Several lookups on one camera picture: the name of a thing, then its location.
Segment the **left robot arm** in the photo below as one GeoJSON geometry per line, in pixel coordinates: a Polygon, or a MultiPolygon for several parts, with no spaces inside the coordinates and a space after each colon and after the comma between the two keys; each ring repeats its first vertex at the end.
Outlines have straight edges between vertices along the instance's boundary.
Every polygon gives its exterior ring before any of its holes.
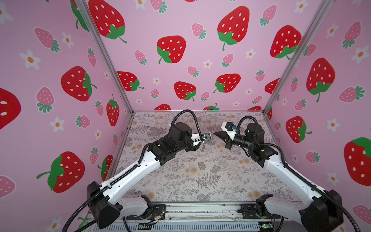
{"type": "Polygon", "coordinates": [[[178,152],[196,151],[205,139],[205,135],[192,133],[187,124],[178,122],[164,137],[145,145],[140,158],[124,171],[100,184],[95,181],[89,184],[88,207],[98,227],[106,228],[126,216],[150,217],[153,204],[149,198],[146,195],[124,198],[126,192],[178,152]]]}

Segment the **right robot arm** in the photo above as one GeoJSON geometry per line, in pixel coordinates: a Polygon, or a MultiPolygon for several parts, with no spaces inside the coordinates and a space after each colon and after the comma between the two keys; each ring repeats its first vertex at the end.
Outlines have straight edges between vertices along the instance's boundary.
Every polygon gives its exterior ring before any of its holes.
{"type": "Polygon", "coordinates": [[[259,218],[279,215],[301,224],[309,232],[331,232],[343,224],[344,214],[339,208],[342,197],[334,190],[326,191],[282,161],[276,149],[264,142],[265,131],[259,124],[247,125],[241,135],[232,122],[224,122],[221,131],[214,134],[226,144],[227,149],[241,147],[259,166],[279,178],[300,199],[300,203],[281,200],[265,194],[256,200],[254,209],[241,209],[243,213],[259,218]]]}

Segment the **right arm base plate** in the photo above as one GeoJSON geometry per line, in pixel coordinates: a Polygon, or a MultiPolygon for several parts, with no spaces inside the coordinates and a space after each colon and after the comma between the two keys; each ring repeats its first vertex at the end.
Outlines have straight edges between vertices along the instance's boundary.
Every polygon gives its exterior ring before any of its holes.
{"type": "Polygon", "coordinates": [[[260,206],[253,204],[241,204],[237,213],[242,214],[244,219],[280,219],[281,216],[270,214],[260,206]]]}

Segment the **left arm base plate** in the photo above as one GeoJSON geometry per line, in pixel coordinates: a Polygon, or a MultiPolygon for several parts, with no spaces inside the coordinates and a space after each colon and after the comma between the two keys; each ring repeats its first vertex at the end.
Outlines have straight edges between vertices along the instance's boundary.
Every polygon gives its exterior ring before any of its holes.
{"type": "Polygon", "coordinates": [[[131,215],[127,216],[126,220],[162,220],[165,219],[165,212],[166,212],[165,204],[155,204],[150,206],[142,215],[136,216],[131,215]]]}

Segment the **aluminium corner post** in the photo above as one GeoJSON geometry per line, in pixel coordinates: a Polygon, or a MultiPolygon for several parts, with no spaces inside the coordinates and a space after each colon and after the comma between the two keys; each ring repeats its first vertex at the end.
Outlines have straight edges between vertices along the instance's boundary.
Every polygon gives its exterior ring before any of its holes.
{"type": "Polygon", "coordinates": [[[129,103],[129,100],[125,94],[125,91],[124,91],[124,87],[122,86],[122,83],[119,79],[119,76],[115,70],[115,67],[112,63],[112,60],[110,59],[110,56],[107,52],[107,49],[105,48],[103,42],[102,42],[102,39],[101,39],[101,36],[97,30],[97,27],[95,26],[95,23],[94,23],[94,20],[92,18],[92,15],[88,9],[88,4],[86,1],[82,1],[82,0],[77,0],[75,1],[77,6],[79,7],[79,11],[82,15],[82,18],[83,20],[85,21],[89,31],[90,31],[90,34],[97,46],[97,49],[99,50],[100,52],[100,55],[102,57],[102,60],[107,68],[107,71],[109,72],[119,94],[120,94],[120,97],[124,103],[124,105],[126,106],[127,108],[127,111],[128,113],[132,116],[134,115],[134,111],[131,107],[131,104],[129,103]]]}
{"type": "Polygon", "coordinates": [[[312,40],[313,36],[315,35],[317,29],[319,28],[323,19],[326,17],[332,5],[333,1],[331,0],[321,1],[321,4],[319,5],[316,13],[314,14],[314,17],[311,20],[310,24],[308,25],[305,34],[302,36],[302,40],[299,43],[298,48],[295,50],[294,55],[292,56],[286,68],[284,69],[284,72],[282,73],[272,96],[270,97],[269,101],[267,102],[267,105],[263,110],[264,116],[268,115],[269,109],[273,106],[280,91],[284,88],[288,78],[295,69],[295,65],[301,59],[304,49],[306,48],[307,44],[312,40]]]}

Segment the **right aluminium corner post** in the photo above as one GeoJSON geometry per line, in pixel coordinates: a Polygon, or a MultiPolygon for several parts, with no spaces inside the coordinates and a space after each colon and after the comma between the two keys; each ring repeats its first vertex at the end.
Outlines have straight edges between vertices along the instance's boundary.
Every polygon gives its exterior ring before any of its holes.
{"type": "Polygon", "coordinates": [[[332,5],[333,1],[331,0],[321,1],[321,4],[319,5],[316,13],[314,14],[314,17],[311,20],[310,24],[308,25],[305,34],[302,36],[302,40],[299,43],[298,48],[295,50],[294,55],[292,56],[286,68],[284,69],[284,72],[282,73],[272,96],[270,97],[269,101],[267,102],[267,105],[263,110],[264,116],[268,115],[269,109],[273,106],[280,91],[284,88],[288,78],[295,69],[295,65],[301,59],[304,49],[306,48],[307,44],[312,40],[313,36],[315,35],[317,29],[319,28],[323,19],[326,17],[332,5]]]}

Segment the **left aluminium corner post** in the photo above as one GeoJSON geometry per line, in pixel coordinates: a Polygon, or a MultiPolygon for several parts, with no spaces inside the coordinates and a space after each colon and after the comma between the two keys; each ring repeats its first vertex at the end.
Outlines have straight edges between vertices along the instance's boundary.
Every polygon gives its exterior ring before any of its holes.
{"type": "Polygon", "coordinates": [[[124,103],[124,105],[126,106],[127,108],[127,111],[128,113],[132,116],[134,115],[134,111],[131,107],[131,104],[129,103],[129,100],[125,94],[125,91],[124,91],[124,87],[122,86],[122,83],[119,79],[119,76],[115,70],[115,67],[112,63],[112,60],[110,59],[110,56],[107,52],[107,49],[105,48],[103,42],[102,42],[102,39],[101,39],[101,36],[97,30],[97,27],[95,26],[95,23],[94,23],[94,20],[92,18],[92,15],[88,9],[88,4],[86,1],[82,1],[82,0],[77,0],[75,1],[77,6],[79,7],[79,11],[82,15],[82,18],[83,20],[85,21],[89,31],[90,31],[90,34],[97,46],[97,49],[99,50],[100,52],[100,55],[102,57],[102,60],[107,68],[107,71],[109,72],[119,94],[120,94],[120,97],[124,103]]]}

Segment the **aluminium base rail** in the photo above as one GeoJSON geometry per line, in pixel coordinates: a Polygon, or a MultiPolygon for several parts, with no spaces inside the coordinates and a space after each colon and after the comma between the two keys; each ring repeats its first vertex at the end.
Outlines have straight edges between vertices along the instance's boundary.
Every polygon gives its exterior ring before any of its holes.
{"type": "Polygon", "coordinates": [[[284,203],[284,210],[271,214],[280,219],[244,219],[237,213],[241,204],[254,202],[154,202],[165,204],[165,219],[162,220],[126,220],[118,218],[106,228],[93,225],[88,232],[305,232],[300,219],[289,219],[283,214],[290,214],[301,209],[299,202],[284,203]]]}

